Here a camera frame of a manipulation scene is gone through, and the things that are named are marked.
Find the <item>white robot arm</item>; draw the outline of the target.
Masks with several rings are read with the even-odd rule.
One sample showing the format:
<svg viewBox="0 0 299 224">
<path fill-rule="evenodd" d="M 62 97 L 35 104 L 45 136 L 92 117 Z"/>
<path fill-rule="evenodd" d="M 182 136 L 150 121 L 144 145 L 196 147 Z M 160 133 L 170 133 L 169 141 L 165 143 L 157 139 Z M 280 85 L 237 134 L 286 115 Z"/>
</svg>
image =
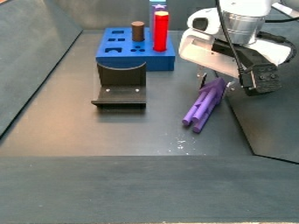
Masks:
<svg viewBox="0 0 299 224">
<path fill-rule="evenodd" d="M 182 59 L 238 80 L 248 95 L 280 88 L 277 67 L 296 55 L 293 44 L 261 31 L 278 0 L 214 0 L 186 20 L 178 54 Z"/>
</svg>

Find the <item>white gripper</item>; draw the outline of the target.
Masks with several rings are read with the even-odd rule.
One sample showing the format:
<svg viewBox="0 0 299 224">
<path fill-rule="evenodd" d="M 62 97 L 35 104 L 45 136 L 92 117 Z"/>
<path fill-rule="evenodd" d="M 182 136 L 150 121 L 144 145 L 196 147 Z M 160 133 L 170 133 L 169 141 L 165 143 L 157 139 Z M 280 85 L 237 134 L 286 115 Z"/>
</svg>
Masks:
<svg viewBox="0 0 299 224">
<path fill-rule="evenodd" d="M 269 11 L 269 7 L 213 7 L 190 14 L 178 54 L 198 65 L 198 88 L 206 79 L 205 67 L 241 79 L 240 73 L 252 77 L 253 69 L 274 71 L 286 62 L 292 47 L 285 39 L 261 32 Z M 225 90 L 234 89 L 236 82 L 229 81 Z"/>
</svg>

